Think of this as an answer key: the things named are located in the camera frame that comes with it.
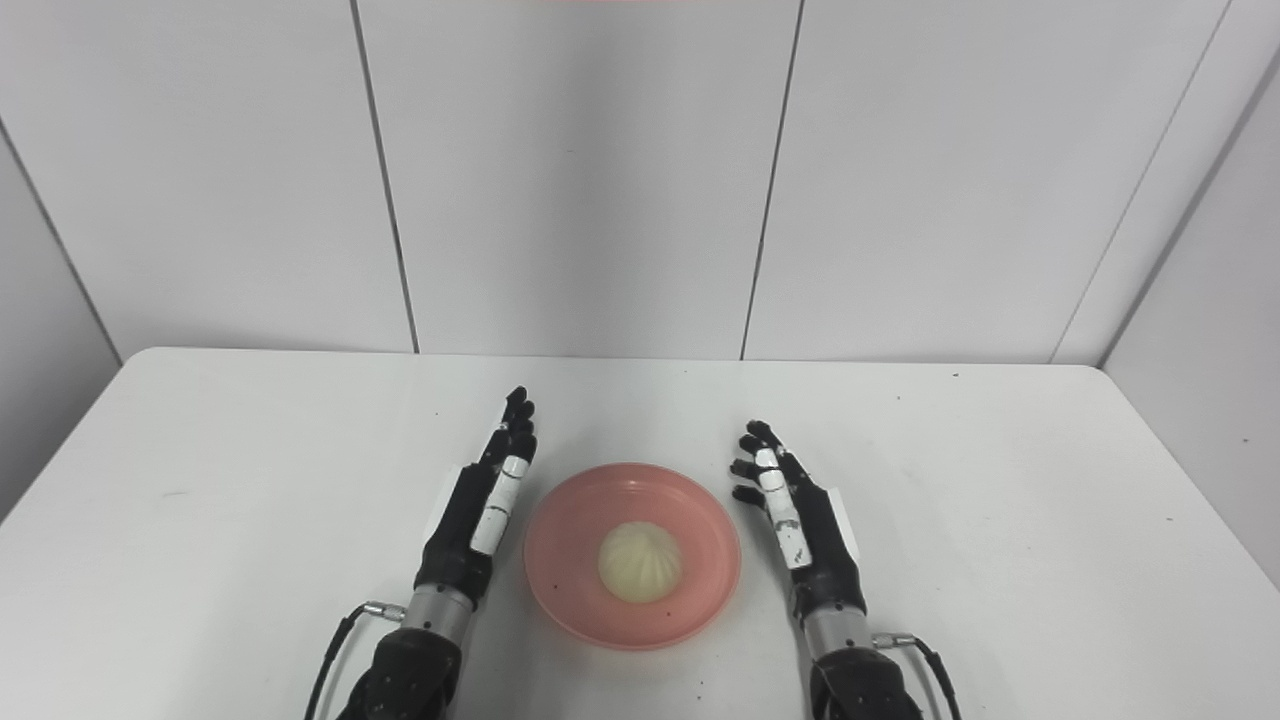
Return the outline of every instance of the robotic hand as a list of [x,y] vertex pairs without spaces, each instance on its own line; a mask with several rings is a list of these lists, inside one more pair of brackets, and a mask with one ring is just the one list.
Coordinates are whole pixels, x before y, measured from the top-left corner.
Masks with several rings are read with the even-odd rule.
[[836,491],[817,486],[768,424],[753,420],[739,441],[751,460],[730,471],[755,483],[733,497],[764,510],[791,574],[792,615],[813,657],[809,698],[815,720],[919,720],[902,671],[878,647],[920,647],[960,720],[941,659],[913,635],[872,637],[858,564],[845,542],[847,520]]
[[489,588],[493,555],[538,448],[532,415],[534,404],[517,387],[507,396],[502,421],[480,460],[458,474],[440,524],[422,548],[408,606],[366,602],[343,619],[325,653],[306,720],[314,717],[328,669],[361,614],[398,620],[401,626],[378,642],[372,664],[356,682],[338,720],[444,717],[458,684],[463,637]]

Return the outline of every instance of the cable connector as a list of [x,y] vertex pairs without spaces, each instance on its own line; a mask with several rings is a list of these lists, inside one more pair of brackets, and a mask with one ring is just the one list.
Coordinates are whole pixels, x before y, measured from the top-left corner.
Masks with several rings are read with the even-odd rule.
[[365,615],[374,615],[376,618],[381,618],[383,620],[390,620],[392,623],[399,623],[404,619],[403,607],[389,602],[378,602],[376,600],[365,601],[365,603],[360,606],[360,611]]
[[876,633],[872,635],[872,646],[876,650],[892,650],[895,647],[909,647],[919,644],[919,639],[911,633]]

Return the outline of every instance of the robot finger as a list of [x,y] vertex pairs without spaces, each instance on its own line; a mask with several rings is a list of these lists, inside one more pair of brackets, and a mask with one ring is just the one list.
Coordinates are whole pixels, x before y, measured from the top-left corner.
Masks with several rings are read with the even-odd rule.
[[746,452],[753,457],[755,456],[756,452],[764,450],[765,447],[764,442],[762,442],[760,438],[753,434],[745,434],[737,438],[737,446],[742,448],[742,452]]
[[760,492],[759,488],[751,486],[737,486],[733,488],[733,500],[754,505],[760,510],[764,510],[764,493]]
[[735,460],[733,464],[728,466],[728,471],[742,479],[760,484],[760,469],[753,460]]

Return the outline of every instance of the black robotic forearm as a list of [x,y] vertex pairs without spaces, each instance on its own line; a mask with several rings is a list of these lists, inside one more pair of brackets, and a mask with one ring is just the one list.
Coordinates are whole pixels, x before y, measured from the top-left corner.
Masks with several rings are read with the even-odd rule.
[[422,548],[399,629],[378,642],[339,720],[444,717],[458,685],[467,626],[489,589],[493,553],[538,448],[532,414],[525,388],[507,396],[502,423],[480,460],[458,474]]
[[730,469],[755,486],[739,486],[733,497],[765,510],[782,547],[792,583],[792,615],[813,659],[813,717],[918,720],[920,710],[906,693],[901,669],[872,644],[858,564],[831,495],[813,482],[768,424],[754,420],[746,430],[739,445],[751,460],[737,460]]

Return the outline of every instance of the table surface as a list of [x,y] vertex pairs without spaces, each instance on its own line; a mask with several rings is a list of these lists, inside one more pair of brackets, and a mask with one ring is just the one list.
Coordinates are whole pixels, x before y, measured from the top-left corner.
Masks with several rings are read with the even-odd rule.
[[[166,348],[124,366],[0,524],[4,714],[301,716],[338,618],[408,598],[449,466],[520,383],[540,450],[458,719],[805,717],[777,550],[724,471],[756,416],[841,488],[873,629],[942,652],[965,717],[1280,708],[1280,592],[1093,369]],[[536,501],[621,460],[708,487],[742,542],[724,612],[667,650],[573,641],[520,562]],[[361,621],[330,716],[389,629]]]

